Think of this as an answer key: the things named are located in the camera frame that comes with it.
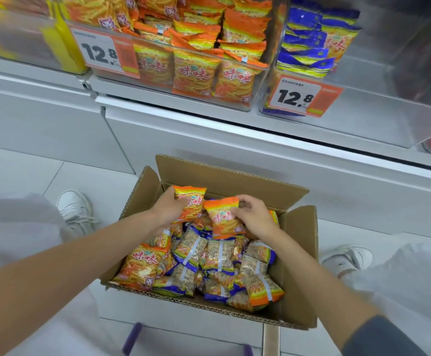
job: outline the person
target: person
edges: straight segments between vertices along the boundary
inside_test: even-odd
[[[431,244],[404,245],[375,267],[372,252],[356,245],[340,246],[320,262],[431,356]]]
[[[245,206],[232,213],[278,254],[343,355],[425,355],[275,226],[263,201],[238,197]],[[169,187],[151,209],[62,243],[71,227],[44,198],[0,196],[0,355],[120,355],[98,322],[89,325],[98,312],[86,287],[188,203]],[[73,232],[91,231],[95,219],[82,194],[64,193],[59,209]]]

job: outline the hand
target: hand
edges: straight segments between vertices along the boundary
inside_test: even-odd
[[[164,229],[170,227],[190,201],[189,197],[175,199],[174,187],[169,187],[150,210],[158,221],[158,230],[162,232]]]
[[[262,241],[267,241],[279,230],[268,212],[265,203],[249,195],[238,195],[241,207],[233,207],[230,212],[241,219],[248,229]]]

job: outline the open cardboard box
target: open cardboard box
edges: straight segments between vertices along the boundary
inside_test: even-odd
[[[161,181],[153,169],[146,166],[120,219],[150,209],[164,190],[171,185],[206,187],[206,196],[211,198],[248,194],[262,199],[269,209],[276,211],[280,227],[312,257],[318,259],[316,207],[301,206],[290,212],[287,211],[309,192],[306,188],[172,156],[156,155],[156,164]],[[279,258],[269,268],[268,274],[284,289],[285,295],[281,301],[255,314],[221,303],[206,301],[201,295],[177,299],[108,283],[118,273],[124,260],[125,258],[100,277],[102,285],[271,325],[293,329],[315,328],[317,325],[316,314]]]

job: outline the price label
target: price label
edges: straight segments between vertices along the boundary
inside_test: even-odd
[[[342,91],[340,87],[283,76],[272,91],[269,106],[300,115],[321,117]]]
[[[72,27],[71,30],[88,66],[139,78],[131,41],[82,28]]]

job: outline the dark gray sleeve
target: dark gray sleeve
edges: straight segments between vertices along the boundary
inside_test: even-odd
[[[343,356],[426,356],[412,340],[383,316],[364,323],[344,345]]]

